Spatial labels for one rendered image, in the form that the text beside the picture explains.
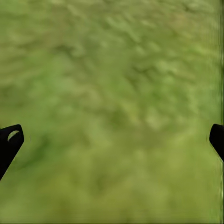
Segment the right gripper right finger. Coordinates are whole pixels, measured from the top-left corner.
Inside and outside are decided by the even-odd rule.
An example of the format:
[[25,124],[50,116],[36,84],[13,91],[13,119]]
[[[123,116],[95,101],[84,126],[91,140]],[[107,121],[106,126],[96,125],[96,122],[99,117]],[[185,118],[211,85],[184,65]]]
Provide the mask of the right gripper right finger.
[[210,132],[209,141],[224,161],[224,126],[214,124]]

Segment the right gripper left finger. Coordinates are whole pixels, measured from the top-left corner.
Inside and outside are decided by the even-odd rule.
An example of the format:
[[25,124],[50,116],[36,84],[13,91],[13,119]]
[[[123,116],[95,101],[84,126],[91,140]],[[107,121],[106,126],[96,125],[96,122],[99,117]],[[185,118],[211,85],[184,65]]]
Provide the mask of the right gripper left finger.
[[20,124],[0,129],[0,180],[24,142]]

